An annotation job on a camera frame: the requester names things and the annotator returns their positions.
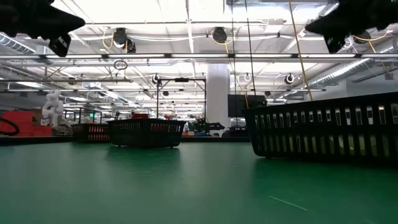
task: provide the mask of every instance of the pillar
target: pillar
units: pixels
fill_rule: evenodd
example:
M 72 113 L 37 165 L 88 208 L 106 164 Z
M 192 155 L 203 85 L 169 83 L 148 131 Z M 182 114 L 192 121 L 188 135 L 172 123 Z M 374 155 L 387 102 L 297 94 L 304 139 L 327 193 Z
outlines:
M 209 123 L 220 122 L 225 128 L 230 126 L 228 118 L 229 68 L 227 64 L 207 66 L 207 110 Z M 211 131 L 211 134 L 223 131 Z

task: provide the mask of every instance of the black basket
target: black basket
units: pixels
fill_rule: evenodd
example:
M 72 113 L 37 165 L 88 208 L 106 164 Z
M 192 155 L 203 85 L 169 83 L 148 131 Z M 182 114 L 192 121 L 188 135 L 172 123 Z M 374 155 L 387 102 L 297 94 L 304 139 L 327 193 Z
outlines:
M 110 142 L 109 126 L 107 124 L 74 124 L 73 137 L 78 142 Z
M 125 119 L 108 121 L 111 142 L 117 146 L 175 147 L 180 144 L 184 121 Z
M 265 157 L 398 160 L 398 93 L 243 110 Z

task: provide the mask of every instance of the black monitor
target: black monitor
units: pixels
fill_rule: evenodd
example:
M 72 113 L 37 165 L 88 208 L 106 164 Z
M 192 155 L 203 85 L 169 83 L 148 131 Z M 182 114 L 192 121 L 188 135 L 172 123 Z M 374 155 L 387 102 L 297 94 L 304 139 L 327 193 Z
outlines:
M 249 108 L 266 106 L 266 98 L 264 95 L 248 95 Z M 228 95 L 228 117 L 243 118 L 242 109 L 247 109 L 246 98 L 244 95 Z

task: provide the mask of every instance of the humanoid robot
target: humanoid robot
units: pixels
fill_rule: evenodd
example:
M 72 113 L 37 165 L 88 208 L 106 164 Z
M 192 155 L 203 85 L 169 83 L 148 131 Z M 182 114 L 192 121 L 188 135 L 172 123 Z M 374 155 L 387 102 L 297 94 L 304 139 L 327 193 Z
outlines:
M 47 94 L 45 105 L 42 110 L 42 126 L 58 126 L 58 115 L 63 113 L 63 103 L 59 100 L 61 91 L 52 90 Z

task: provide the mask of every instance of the duct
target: duct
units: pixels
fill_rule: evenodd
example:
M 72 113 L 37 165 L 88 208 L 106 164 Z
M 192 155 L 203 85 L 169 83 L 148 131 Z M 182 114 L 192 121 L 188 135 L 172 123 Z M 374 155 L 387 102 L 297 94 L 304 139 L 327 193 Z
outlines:
M 392 40 L 388 40 L 377 47 L 380 50 L 378 53 L 392 53 L 396 54 L 398 53 L 398 46 L 397 46 L 397 37 L 395 36 Z M 368 50 L 366 53 L 373 54 L 372 50 Z M 357 60 L 351 63 L 342 63 L 339 64 L 319 75 L 311 79 L 312 82 L 310 82 L 310 86 L 314 85 L 327 85 L 331 83 L 337 83 L 340 80 L 344 80 L 345 78 L 348 78 L 352 75 L 355 75 L 362 69 L 364 69 L 365 66 L 368 67 L 373 67 L 376 64 L 375 60 L 371 60 L 370 58 L 365 58 L 361 60 Z
M 0 44 L 6 47 L 9 47 L 17 52 L 20 52 L 21 54 L 24 55 L 29 55 L 29 54 L 35 54 L 36 50 L 33 48 L 26 46 L 10 37 L 8 37 L 5 34 L 0 33 Z M 53 62 L 50 60 L 41 60 L 42 63 L 45 63 L 47 65 L 51 65 Z

